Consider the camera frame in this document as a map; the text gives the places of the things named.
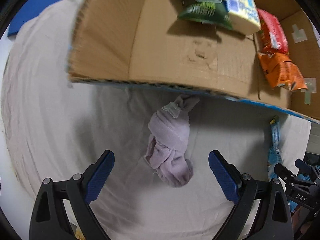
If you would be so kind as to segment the blue snack packet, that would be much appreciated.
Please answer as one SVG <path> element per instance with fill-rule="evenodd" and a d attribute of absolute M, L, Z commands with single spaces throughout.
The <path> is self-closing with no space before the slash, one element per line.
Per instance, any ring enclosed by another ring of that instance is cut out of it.
<path fill-rule="evenodd" d="M 268 163 L 267 172 L 268 180 L 271 181 L 274 178 L 278 178 L 274 168 L 277 164 L 282 164 L 283 160 L 280 152 L 280 122 L 279 116 L 275 116 L 270 121 L 270 131 L 271 131 L 271 146 L 268 150 Z"/>

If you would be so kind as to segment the orange snack bag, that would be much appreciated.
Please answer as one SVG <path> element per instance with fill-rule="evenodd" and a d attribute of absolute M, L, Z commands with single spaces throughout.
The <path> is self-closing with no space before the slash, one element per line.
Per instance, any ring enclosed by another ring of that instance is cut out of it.
<path fill-rule="evenodd" d="M 308 88 L 297 65 L 285 54 L 258 52 L 257 55 L 264 75 L 272 88 L 283 87 L 289 91 Z"/>

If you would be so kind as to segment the red snack pack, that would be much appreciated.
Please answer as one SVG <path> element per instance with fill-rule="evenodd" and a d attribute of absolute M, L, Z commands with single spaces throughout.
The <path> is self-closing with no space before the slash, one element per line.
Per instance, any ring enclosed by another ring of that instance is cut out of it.
<path fill-rule="evenodd" d="M 258 32 L 263 53 L 282 53 L 289 55 L 289 45 L 285 33 L 276 16 L 258 9 L 261 30 Z"/>

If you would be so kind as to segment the lilac sock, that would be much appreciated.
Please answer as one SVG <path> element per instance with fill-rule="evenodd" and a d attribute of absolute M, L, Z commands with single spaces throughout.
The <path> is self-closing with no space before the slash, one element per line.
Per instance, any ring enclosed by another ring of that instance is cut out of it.
<path fill-rule="evenodd" d="M 193 165 L 185 153 L 190 135 L 189 112 L 199 101 L 196 96 L 179 95 L 153 113 L 148 123 L 150 136 L 144 159 L 169 186 L 182 187 L 193 176 Z"/>

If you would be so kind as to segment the yellow blue tissue pack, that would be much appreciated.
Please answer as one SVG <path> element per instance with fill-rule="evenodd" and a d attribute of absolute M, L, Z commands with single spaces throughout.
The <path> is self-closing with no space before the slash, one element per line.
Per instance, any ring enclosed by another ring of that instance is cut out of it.
<path fill-rule="evenodd" d="M 223 0 L 233 30 L 246 36 L 261 29 L 260 19 L 254 0 Z"/>

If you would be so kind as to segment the green snack bag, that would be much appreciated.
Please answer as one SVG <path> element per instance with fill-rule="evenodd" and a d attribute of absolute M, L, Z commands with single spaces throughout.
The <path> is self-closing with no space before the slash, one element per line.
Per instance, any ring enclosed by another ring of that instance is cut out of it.
<path fill-rule="evenodd" d="M 183 10 L 179 20 L 212 24 L 232 30 L 233 26 L 223 0 L 181 0 Z"/>

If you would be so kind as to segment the brown cardboard box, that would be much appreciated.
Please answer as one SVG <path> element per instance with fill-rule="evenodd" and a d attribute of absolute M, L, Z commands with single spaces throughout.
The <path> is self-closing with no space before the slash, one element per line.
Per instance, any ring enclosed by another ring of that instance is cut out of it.
<path fill-rule="evenodd" d="M 68 56 L 72 82 L 210 94 L 319 122 L 319 93 L 272 89 L 258 39 L 177 19 L 180 0 L 84 0 Z"/>

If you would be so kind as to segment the grey table cloth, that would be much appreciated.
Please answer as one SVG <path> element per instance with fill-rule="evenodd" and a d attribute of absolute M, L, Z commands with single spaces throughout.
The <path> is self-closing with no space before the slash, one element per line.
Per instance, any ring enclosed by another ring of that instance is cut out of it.
<path fill-rule="evenodd" d="M 71 34 L 90 0 L 61 0 L 28 21 L 2 79 L 5 139 L 17 180 L 35 203 L 32 239 L 212 239 L 236 224 L 214 177 L 212 150 L 254 137 L 262 109 L 203 97 L 191 113 L 187 155 L 194 177 L 161 182 L 145 161 L 152 114 L 177 97 L 165 90 L 67 79 Z"/>

